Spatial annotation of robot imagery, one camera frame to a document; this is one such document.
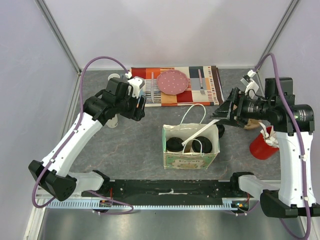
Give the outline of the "green paper gift bag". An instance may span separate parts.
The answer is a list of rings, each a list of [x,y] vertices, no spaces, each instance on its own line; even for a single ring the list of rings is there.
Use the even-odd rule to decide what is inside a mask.
[[[183,115],[178,125],[164,124],[162,126],[163,167],[166,170],[207,169],[220,153],[219,133],[216,124],[190,140],[185,146],[182,145],[182,142],[206,125],[203,124],[206,111],[198,123],[184,123],[185,117],[195,106],[205,107],[200,103],[193,104]]]

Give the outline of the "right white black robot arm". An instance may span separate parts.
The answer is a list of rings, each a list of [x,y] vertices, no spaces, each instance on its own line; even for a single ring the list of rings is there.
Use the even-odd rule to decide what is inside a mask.
[[[263,182],[251,172],[236,172],[230,178],[229,191],[235,197],[247,192],[258,199],[267,217],[319,217],[309,155],[315,130],[314,111],[307,104],[295,103],[290,77],[267,78],[264,95],[252,99],[235,87],[210,117],[220,125],[239,128],[249,119],[268,121],[278,141],[280,187]]]

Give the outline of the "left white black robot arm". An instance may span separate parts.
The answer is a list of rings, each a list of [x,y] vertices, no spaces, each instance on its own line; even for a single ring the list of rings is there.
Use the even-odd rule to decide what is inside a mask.
[[[141,93],[144,85],[144,79],[137,76],[129,80],[113,77],[105,89],[88,98],[83,112],[52,152],[29,164],[37,185],[61,202],[74,192],[93,191],[99,197],[106,196],[110,191],[109,177],[98,170],[79,173],[71,172],[70,168],[103,126],[115,127],[117,115],[136,122],[145,116],[146,97]]]

